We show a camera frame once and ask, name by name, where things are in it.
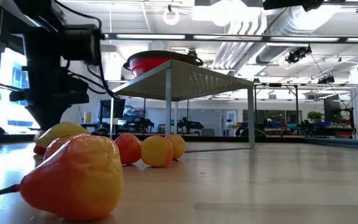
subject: ceiling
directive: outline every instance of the ceiling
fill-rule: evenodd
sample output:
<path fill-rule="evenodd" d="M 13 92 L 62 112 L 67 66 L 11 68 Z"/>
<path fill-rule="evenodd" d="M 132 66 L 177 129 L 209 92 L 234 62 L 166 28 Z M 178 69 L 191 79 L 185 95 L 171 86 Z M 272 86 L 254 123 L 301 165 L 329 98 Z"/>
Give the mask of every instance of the ceiling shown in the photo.
<path fill-rule="evenodd" d="M 100 18 L 103 23 L 103 32 L 227 34 L 230 30 L 230 25 L 217 26 L 213 21 L 200 21 L 204 19 L 204 16 L 202 15 L 198 15 L 198 17 L 201 18 L 198 19 L 198 21 L 193 20 L 192 15 L 198 13 L 197 10 L 200 8 L 199 6 L 194 6 L 194 0 L 186 0 L 181 3 L 171 1 L 164 3 L 159 1 L 155 4 L 151 4 L 152 1 L 153 0 L 144 3 L 136 2 L 131 4 L 126 4 L 125 1 L 122 0 L 113 1 L 114 4 L 95 3 L 95 0 L 87 0 L 86 2 L 81 0 L 61 0 L 60 2 L 76 11 Z M 168 25 L 163 19 L 163 14 L 167 9 L 168 3 L 172 4 L 172 9 L 178 11 L 180 15 L 179 21 L 175 25 Z M 12 0 L 5 0 L 3 6 L 10 11 L 14 11 L 15 15 L 20 14 L 18 13 L 17 8 L 12 5 Z M 358 13 L 356 13 L 356 9 L 357 7 L 355 6 L 338 9 L 325 24 L 317 28 L 310 35 L 358 35 Z M 240 14 L 239 11 L 235 11 L 234 9 L 225 8 L 225 10 L 226 11 L 224 11 L 224 9 L 220 11 L 218 10 L 216 13 L 223 13 L 223 15 L 227 15 L 227 17 L 231 15 L 246 17 L 247 15 Z M 77 16 L 66 10 L 63 11 L 66 14 L 68 24 L 96 24 L 96 21 L 92 19 Z M 282 16 L 280 15 L 281 10 L 262 10 L 262 12 L 266 14 L 268 27 L 273 26 L 276 18 Z M 152 41 L 108 40 L 104 41 L 103 44 L 116 45 L 123 56 L 128 58 L 136 52 L 149 50 L 149 44 L 151 42 Z M 184 54 L 188 49 L 196 49 L 198 56 L 207 64 L 211 64 L 216 59 L 222 43 L 165 41 L 162 44 L 158 43 L 156 45 L 162 46 L 164 50 L 172 50 Z M 356 66 L 358 62 L 358 45 L 312 44 L 311 49 L 313 51 L 312 55 L 314 60 L 316 60 L 318 66 L 309 55 L 288 68 L 289 64 L 284 62 L 285 57 L 288 56 L 287 51 L 287 53 L 276 58 L 270 65 L 257 73 L 246 75 L 238 73 L 240 70 L 239 64 L 235 67 L 236 73 L 240 78 L 248 78 L 252 80 L 254 77 L 258 77 L 262 82 L 316 83 L 318 78 L 322 76 L 321 71 L 327 70 L 327 74 L 334 75 L 336 83 L 345 83 L 349 81 L 349 69 Z"/>

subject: perforated tabletop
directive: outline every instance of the perforated tabletop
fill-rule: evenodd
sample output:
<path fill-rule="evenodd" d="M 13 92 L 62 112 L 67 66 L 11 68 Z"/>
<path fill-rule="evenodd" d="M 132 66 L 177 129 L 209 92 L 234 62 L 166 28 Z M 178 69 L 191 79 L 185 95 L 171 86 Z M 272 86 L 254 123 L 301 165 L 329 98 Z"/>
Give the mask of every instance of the perforated tabletop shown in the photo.
<path fill-rule="evenodd" d="M 113 89 L 113 92 L 124 96 L 165 100 L 167 72 L 171 73 L 172 101 L 254 87 L 254 83 L 247 80 L 170 60 Z"/>

